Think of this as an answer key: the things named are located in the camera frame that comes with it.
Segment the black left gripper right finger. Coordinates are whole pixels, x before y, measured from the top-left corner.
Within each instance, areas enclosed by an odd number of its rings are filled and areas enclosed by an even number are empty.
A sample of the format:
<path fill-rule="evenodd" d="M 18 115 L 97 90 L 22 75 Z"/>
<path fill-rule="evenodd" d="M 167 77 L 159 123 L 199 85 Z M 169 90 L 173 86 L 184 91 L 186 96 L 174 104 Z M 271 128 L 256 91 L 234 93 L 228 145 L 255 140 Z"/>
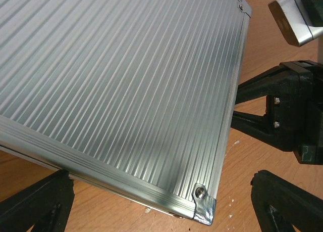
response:
<path fill-rule="evenodd" d="M 322 231 L 322 199 L 267 170 L 256 173 L 251 185 L 262 231 Z"/>

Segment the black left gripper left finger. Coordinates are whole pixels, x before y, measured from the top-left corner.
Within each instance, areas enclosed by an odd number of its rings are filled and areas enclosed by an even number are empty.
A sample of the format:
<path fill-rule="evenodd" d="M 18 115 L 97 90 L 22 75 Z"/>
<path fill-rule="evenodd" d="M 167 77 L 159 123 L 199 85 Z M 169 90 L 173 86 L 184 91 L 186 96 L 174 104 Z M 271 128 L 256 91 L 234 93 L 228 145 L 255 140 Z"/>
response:
<path fill-rule="evenodd" d="M 1 201 L 1 231 L 65 231 L 74 181 L 58 170 Z"/>

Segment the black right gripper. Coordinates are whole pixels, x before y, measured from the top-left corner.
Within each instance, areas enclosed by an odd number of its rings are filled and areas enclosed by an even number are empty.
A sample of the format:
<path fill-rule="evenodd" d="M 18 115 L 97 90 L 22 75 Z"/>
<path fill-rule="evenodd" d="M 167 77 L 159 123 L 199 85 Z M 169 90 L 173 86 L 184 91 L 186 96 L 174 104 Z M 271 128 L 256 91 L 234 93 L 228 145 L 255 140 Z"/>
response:
<path fill-rule="evenodd" d="M 301 164 L 322 164 L 322 65 L 294 61 L 240 84 L 236 104 L 268 96 L 268 114 L 235 111 L 231 127 L 285 152 Z"/>

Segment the aluminium poker case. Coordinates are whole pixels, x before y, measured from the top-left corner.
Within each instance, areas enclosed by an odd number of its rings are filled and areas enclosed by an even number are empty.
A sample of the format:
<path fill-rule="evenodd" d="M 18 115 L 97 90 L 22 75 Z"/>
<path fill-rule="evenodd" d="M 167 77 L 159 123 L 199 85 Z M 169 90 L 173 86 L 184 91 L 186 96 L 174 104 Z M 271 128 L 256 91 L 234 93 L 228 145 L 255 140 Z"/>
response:
<path fill-rule="evenodd" d="M 1 147 L 213 223 L 246 0 L 1 0 Z"/>

